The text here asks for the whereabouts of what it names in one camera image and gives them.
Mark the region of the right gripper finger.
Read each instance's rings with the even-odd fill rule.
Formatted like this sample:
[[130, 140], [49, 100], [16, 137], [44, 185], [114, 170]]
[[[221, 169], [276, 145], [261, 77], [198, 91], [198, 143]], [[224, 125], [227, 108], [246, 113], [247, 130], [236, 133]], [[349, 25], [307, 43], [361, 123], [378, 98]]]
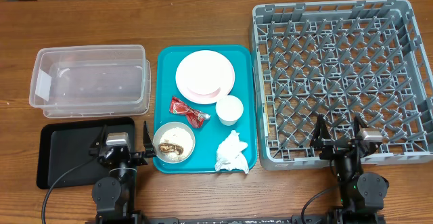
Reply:
[[356, 115], [353, 119], [353, 131], [354, 131], [354, 137], [356, 139], [363, 139], [363, 132], [364, 129], [367, 128], [367, 125], [365, 121], [361, 118], [360, 115]]
[[313, 131], [313, 146], [325, 146], [331, 141], [331, 139], [324, 115], [320, 114], [317, 117], [317, 122]]

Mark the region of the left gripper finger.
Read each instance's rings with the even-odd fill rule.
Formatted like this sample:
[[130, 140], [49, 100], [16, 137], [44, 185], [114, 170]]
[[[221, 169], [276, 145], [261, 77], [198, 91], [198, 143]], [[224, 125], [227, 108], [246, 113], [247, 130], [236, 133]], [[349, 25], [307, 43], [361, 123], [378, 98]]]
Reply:
[[147, 126], [146, 121], [143, 122], [143, 146], [145, 148], [145, 157], [146, 158], [153, 158], [156, 156], [156, 152], [155, 152], [152, 140], [150, 138], [150, 134], [148, 131], [148, 126]]
[[94, 140], [93, 147], [98, 148], [98, 147], [101, 147], [102, 145], [104, 145], [106, 143], [107, 136], [108, 136], [107, 125], [104, 125], [102, 127], [101, 131], [99, 132], [98, 136]]

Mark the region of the white bowl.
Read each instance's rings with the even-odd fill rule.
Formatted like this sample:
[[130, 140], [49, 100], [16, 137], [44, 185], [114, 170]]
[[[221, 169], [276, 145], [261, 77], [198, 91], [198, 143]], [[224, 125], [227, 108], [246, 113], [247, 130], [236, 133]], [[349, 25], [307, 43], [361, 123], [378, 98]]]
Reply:
[[176, 164], [191, 156], [196, 139], [193, 131], [186, 124], [168, 122], [155, 132], [153, 145], [161, 161]]

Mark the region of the rice and food scrap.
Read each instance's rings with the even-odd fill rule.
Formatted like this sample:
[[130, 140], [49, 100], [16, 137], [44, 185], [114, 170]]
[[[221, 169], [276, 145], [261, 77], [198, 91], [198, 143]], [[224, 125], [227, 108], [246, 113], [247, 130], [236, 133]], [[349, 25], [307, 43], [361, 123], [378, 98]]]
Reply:
[[163, 133], [158, 149], [170, 161], [179, 162], [186, 159], [193, 150], [194, 142], [183, 128], [175, 127]]

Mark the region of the red ketchup packet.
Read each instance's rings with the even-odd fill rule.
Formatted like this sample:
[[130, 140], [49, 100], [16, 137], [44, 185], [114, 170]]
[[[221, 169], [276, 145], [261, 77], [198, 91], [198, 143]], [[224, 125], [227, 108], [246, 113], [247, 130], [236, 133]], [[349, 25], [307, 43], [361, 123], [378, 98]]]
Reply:
[[172, 96], [169, 112], [171, 114], [184, 115], [188, 123], [195, 129], [201, 128], [205, 122], [210, 120], [209, 114], [189, 107], [175, 96]]

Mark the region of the white napkin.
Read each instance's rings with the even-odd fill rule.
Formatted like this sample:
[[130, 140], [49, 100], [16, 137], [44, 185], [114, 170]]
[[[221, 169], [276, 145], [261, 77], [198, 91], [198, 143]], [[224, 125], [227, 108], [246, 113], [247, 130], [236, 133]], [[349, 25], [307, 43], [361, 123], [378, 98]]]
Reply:
[[217, 148], [215, 171], [241, 170], [248, 174], [250, 171], [248, 161], [242, 153], [247, 147], [246, 142], [240, 141], [240, 134], [232, 130]]

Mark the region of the white paper cup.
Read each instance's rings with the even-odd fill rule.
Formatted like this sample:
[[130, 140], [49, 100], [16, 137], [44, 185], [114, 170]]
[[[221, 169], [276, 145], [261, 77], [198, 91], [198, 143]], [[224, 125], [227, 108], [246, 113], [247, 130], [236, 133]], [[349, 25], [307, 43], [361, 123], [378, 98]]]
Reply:
[[234, 125], [242, 116], [242, 101], [233, 95], [226, 95], [216, 103], [216, 114], [225, 126]]

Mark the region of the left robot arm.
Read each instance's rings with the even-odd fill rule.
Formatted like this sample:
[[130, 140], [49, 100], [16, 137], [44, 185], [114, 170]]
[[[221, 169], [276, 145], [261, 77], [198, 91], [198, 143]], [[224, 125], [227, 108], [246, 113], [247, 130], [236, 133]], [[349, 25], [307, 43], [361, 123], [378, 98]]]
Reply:
[[92, 190], [97, 206], [96, 223], [149, 223], [149, 219], [135, 208], [137, 167], [147, 164], [148, 158], [156, 155], [143, 124], [142, 152], [134, 152], [126, 132], [108, 133], [103, 126], [89, 147], [89, 155], [109, 170], [108, 176], [98, 180]]

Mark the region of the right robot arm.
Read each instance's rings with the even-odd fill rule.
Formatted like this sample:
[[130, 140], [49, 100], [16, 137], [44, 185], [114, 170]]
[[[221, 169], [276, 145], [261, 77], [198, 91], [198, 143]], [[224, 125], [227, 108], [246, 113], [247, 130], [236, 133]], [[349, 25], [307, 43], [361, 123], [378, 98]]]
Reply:
[[306, 223], [305, 210], [318, 197], [339, 189], [340, 206], [331, 207], [321, 217], [322, 223], [384, 223], [378, 211], [384, 208], [389, 181], [381, 175], [363, 170], [361, 159], [375, 153], [382, 144], [382, 134], [368, 127], [356, 116], [353, 119], [353, 137], [333, 140], [324, 119], [317, 117], [310, 146], [320, 150], [319, 158], [327, 160], [337, 184], [313, 196], [302, 208], [301, 221]]

